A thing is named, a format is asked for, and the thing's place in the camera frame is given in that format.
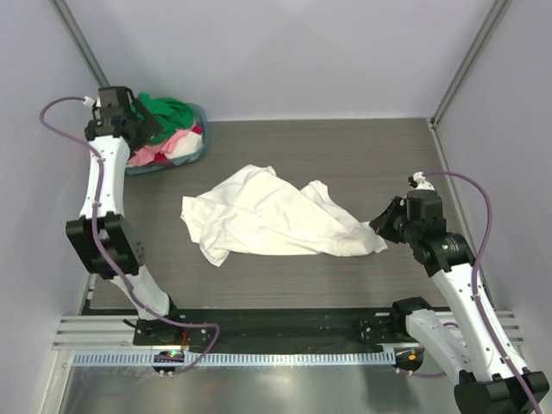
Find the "pink cloth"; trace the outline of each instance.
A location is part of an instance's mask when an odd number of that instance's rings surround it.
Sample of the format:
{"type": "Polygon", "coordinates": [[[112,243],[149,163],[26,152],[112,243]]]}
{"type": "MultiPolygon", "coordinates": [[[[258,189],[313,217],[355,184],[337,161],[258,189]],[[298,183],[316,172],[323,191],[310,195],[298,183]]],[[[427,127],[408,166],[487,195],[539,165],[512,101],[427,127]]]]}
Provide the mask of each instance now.
{"type": "Polygon", "coordinates": [[[129,160],[131,166],[145,166],[155,159],[155,155],[169,154],[174,151],[179,141],[190,133],[191,129],[177,129],[177,131],[168,140],[157,145],[145,145],[136,151],[134,157],[129,160]]]}

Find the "white cloth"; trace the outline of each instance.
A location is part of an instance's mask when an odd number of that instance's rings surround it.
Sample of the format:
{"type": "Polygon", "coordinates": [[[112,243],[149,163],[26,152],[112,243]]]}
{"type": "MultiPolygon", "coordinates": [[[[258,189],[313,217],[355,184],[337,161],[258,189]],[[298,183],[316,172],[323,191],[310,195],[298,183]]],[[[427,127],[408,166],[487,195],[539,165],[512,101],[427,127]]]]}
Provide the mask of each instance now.
{"type": "Polygon", "coordinates": [[[211,191],[183,197],[182,220],[207,260],[221,266],[229,252],[361,256],[387,248],[312,181],[299,191],[271,166],[245,166],[211,191]]]}

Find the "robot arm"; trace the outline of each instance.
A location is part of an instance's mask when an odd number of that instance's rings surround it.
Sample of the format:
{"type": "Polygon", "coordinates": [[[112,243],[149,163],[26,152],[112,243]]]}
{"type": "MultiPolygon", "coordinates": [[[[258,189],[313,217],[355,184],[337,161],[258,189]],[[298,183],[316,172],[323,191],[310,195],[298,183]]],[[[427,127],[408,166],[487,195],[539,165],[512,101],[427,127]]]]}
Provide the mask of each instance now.
{"type": "Polygon", "coordinates": [[[415,190],[409,191],[406,198],[395,197],[370,226],[389,242],[410,245],[416,261],[424,266],[447,300],[466,344],[441,325],[435,312],[421,298],[393,304],[395,329],[415,338],[436,359],[455,384],[456,403],[462,413],[530,412],[530,402],[511,367],[521,373],[539,401],[549,389],[548,381],[542,372],[530,372],[511,345],[478,275],[477,295],[505,349],[506,357],[502,358],[473,295],[473,253],[462,235],[446,230],[442,200],[433,185],[420,172],[410,182],[415,190]]]}
{"type": "MultiPolygon", "coordinates": [[[[103,245],[126,273],[134,287],[135,296],[152,311],[163,317],[170,317],[176,308],[168,295],[157,286],[144,264],[144,248],[134,237],[122,206],[124,172],[129,157],[150,136],[158,134],[162,127],[140,101],[134,98],[130,89],[114,86],[102,88],[98,93],[99,99],[94,108],[95,119],[89,122],[85,135],[103,158],[103,177],[100,177],[97,157],[91,152],[85,204],[79,219],[66,224],[66,234],[86,269],[117,285],[132,301],[123,280],[104,260],[92,239],[92,207],[96,198],[97,182],[101,180],[103,188],[99,197],[97,220],[103,245]],[[132,111],[132,105],[141,112],[142,119],[132,111]]],[[[142,328],[146,328],[148,323],[156,322],[155,317],[132,302],[138,311],[142,328]]]]}

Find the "white wall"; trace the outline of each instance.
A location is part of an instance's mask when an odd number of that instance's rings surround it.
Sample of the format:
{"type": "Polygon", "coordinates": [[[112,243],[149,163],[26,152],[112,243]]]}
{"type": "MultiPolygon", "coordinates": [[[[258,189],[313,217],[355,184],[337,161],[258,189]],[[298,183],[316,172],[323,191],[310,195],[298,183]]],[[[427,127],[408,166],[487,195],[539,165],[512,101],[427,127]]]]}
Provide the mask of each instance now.
{"type": "Polygon", "coordinates": [[[212,119],[431,116],[492,0],[67,0],[109,81],[212,119]]]}
{"type": "MultiPolygon", "coordinates": [[[[552,381],[552,3],[512,2],[441,126],[451,168],[487,188],[495,220],[486,254],[492,293],[513,309],[552,381]]],[[[480,238],[485,208],[463,205],[480,238]]]]}
{"type": "MultiPolygon", "coordinates": [[[[97,89],[46,0],[0,3],[0,401],[23,414],[37,399],[53,335],[77,310],[85,271],[65,237],[85,194],[88,160],[79,146],[45,130],[41,107],[97,89]]],[[[79,103],[50,119],[82,135],[79,103]]]]}

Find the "pile of clothes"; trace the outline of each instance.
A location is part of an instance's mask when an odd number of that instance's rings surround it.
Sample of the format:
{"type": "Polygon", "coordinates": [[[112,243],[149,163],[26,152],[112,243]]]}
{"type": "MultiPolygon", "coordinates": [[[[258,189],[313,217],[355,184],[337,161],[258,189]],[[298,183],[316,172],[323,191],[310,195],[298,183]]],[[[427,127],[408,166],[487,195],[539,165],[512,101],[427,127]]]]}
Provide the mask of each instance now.
{"type": "Polygon", "coordinates": [[[127,167],[166,164],[201,149],[204,131],[196,122],[190,105],[170,97],[154,99],[147,93],[141,93],[138,99],[155,115],[164,131],[139,149],[129,159],[127,167]]]}

